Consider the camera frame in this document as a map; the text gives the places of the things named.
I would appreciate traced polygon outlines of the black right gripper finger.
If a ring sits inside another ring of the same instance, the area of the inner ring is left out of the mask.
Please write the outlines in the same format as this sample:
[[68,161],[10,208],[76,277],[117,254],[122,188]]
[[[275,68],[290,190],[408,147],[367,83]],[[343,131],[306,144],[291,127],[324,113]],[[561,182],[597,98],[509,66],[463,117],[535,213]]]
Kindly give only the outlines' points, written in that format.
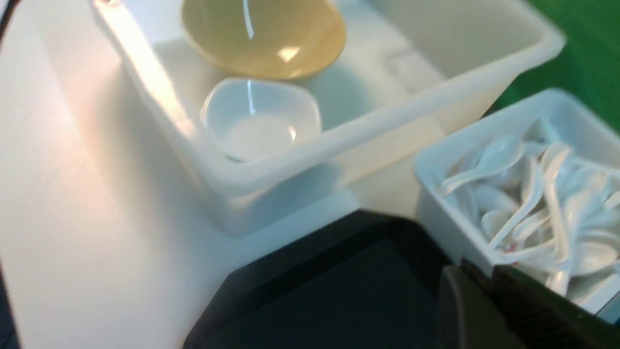
[[514,267],[448,265],[438,288],[441,349],[617,349],[619,328]]

